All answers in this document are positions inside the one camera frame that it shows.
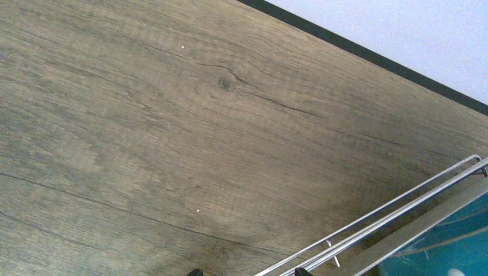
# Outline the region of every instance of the teal object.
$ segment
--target teal object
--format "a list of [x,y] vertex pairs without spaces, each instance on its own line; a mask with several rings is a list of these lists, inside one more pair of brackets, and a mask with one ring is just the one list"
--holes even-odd
[[381,276],[488,276],[488,194],[378,265]]

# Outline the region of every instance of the white wall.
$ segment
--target white wall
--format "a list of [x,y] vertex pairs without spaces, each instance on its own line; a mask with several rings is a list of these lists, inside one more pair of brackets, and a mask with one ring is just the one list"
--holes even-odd
[[487,0],[267,0],[488,105]]

